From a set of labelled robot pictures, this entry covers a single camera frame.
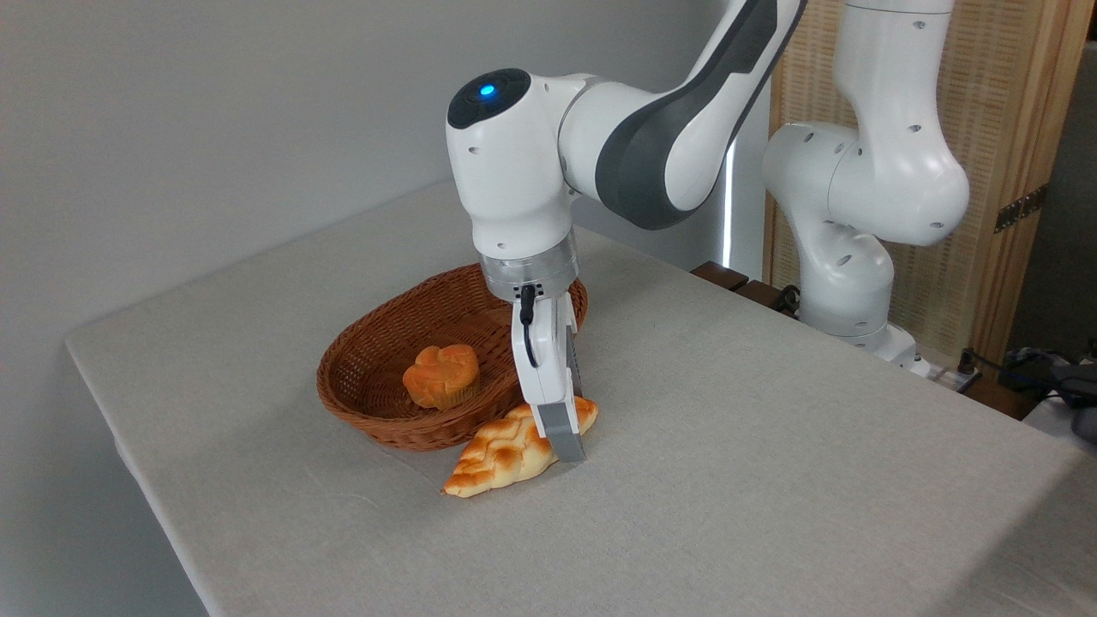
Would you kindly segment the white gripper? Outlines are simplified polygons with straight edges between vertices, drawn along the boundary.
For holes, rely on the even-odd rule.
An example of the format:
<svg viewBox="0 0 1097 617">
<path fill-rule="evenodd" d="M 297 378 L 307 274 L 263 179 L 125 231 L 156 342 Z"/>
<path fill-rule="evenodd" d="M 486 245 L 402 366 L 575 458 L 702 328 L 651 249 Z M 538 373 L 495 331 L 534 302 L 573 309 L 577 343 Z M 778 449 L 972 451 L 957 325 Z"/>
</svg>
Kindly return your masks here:
<svg viewBox="0 0 1097 617">
<path fill-rule="evenodd" d="M 586 460 L 576 399 L 584 396 L 575 349 L 577 323 L 572 296 L 548 298 L 541 290 L 516 290 L 511 344 L 525 403 L 533 406 L 538 433 L 566 464 Z"/>
</svg>

